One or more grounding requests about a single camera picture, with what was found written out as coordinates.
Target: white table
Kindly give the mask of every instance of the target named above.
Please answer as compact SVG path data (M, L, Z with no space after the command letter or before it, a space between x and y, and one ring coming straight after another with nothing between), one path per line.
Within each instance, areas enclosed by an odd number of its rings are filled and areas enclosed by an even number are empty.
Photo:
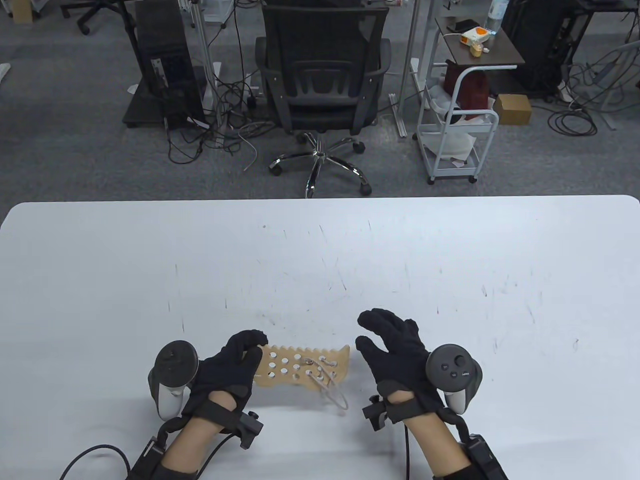
M56 479L98 443L134 462L161 423L147 373L168 341L204 356L262 328L339 348L378 306L480 361L465 417L512 480L635 480L639 238L627 196L18 205L0 228L1 477ZM403 432L362 417L375 386L355 350L343 389L345 415L256 388L262 434L203 478L401 480ZM429 474L413 445L412 478ZM67 478L124 467L109 453Z

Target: chrome chair base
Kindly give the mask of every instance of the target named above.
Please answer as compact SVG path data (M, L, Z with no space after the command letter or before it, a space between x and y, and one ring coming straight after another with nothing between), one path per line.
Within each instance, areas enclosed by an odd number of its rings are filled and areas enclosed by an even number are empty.
M273 175L278 176L282 173L282 167L280 164L283 162L304 158L304 157L312 157L314 159L314 166L311 169L311 174L309 175L309 179L307 180L307 187L305 188L305 198L312 198L314 196L314 193L316 192L316 180L318 178L318 174L320 173L320 167L324 164L325 161L332 163L334 165L341 166L345 170L349 170L354 175L357 175L357 177L360 179L360 194L362 196L371 195L371 185L369 185L369 182L367 181L367 177L364 176L364 173L362 173L362 171L359 168L357 168L356 166L353 166L351 163L331 155L331 152L334 151L336 148L339 148L343 145L347 145L348 143L352 144L353 150L356 153L361 154L364 152L363 143L358 142L356 139L352 137L347 137L347 138L338 140L335 143L332 143L331 145L326 147L324 144L324 134L314 135L311 132L302 132L298 134L297 138L299 143L308 142L313 148L313 150L309 152L301 152L297 154L286 154L286 155L279 156L269 165L269 171Z

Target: computer tower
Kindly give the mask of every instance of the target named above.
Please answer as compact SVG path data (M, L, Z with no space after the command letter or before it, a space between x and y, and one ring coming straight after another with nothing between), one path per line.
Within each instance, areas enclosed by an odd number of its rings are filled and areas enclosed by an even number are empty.
M524 90L532 96L557 91L591 16L576 0L511 1L502 28L525 61L511 71Z
M135 10L143 74L169 128L190 125L188 116L204 122L202 94L206 80L204 71L196 77L191 64L178 2L137 0Z

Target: plastic bottle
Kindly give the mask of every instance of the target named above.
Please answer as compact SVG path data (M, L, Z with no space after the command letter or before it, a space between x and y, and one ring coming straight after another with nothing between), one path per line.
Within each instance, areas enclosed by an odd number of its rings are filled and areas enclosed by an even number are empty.
M489 7L489 15L484 22L484 28L490 31L493 35L500 31L500 25L504 18L504 12L507 11L507 5L509 0L493 0Z

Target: brown box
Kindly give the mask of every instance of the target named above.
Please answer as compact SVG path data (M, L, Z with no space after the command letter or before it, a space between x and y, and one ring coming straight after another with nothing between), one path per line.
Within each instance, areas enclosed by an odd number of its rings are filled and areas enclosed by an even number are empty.
M531 104L526 95L502 94L493 105L501 125L529 125Z
M11 13L13 14L13 23L33 23L31 0L12 0Z

